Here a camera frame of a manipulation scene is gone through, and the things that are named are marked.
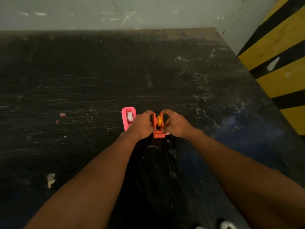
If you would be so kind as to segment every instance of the black stripe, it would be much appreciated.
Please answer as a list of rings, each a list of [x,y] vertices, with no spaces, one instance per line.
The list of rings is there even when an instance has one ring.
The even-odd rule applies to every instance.
[[[272,98],[279,109],[293,108],[305,105],[305,89]]]
[[[264,23],[262,23],[256,31],[253,33],[251,38],[246,42],[244,47],[238,53],[240,56],[254,43],[260,40],[263,36],[269,33],[272,29],[278,26],[280,23],[285,21],[292,14],[297,12],[302,6],[305,5],[305,0],[289,0],[281,8],[279,8],[273,15],[271,15]]]
[[[283,51],[282,53],[274,56],[273,58],[265,61],[261,65],[253,68],[250,73],[253,75],[254,78],[258,79],[268,73],[280,69],[283,66],[286,66],[294,61],[297,61],[305,56],[305,40],[299,42],[298,44],[290,47],[289,49]],[[274,61],[277,57],[280,57],[279,61],[276,63],[273,70],[269,71],[267,69],[268,65]]]

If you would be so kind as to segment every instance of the hand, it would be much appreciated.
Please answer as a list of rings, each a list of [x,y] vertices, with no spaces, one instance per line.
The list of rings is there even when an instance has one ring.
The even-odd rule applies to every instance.
[[[191,126],[191,124],[183,117],[183,115],[179,115],[177,112],[174,112],[170,109],[165,109],[161,113],[167,114],[170,117],[164,123],[164,127],[161,129],[162,132],[169,132],[174,136],[187,138],[187,136],[192,132],[201,131]]]
[[[142,114],[137,114],[126,132],[130,133],[130,136],[134,137],[137,141],[147,138],[155,130],[153,123],[149,119],[151,114],[153,114],[153,111],[151,110],[147,110]]]

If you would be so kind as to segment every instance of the left hand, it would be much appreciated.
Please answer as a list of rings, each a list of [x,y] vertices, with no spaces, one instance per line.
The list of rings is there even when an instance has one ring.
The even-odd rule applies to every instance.
[[[147,138],[150,134],[152,134],[155,130],[153,127],[153,123],[150,121],[150,116],[153,114],[153,111],[147,110],[142,114],[137,114],[133,123],[126,131],[126,133],[130,133],[132,137],[135,137],[137,141]]]

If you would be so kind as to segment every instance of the forearm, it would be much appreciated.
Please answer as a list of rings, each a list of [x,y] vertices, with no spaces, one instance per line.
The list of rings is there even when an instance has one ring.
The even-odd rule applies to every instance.
[[[193,130],[187,138],[208,163],[223,190],[248,218],[275,217],[283,224],[304,223],[304,189],[280,172]]]
[[[26,229],[106,227],[136,142],[121,135],[56,192]]]

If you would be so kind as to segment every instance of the orange tape dispenser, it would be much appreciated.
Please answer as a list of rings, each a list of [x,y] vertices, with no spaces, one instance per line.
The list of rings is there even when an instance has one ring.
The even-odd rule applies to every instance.
[[[161,131],[161,128],[164,127],[164,121],[163,121],[163,114],[160,113],[158,117],[156,117],[156,114],[154,113],[152,116],[152,125],[156,128],[156,130],[153,133],[154,138],[165,138],[164,132]]]

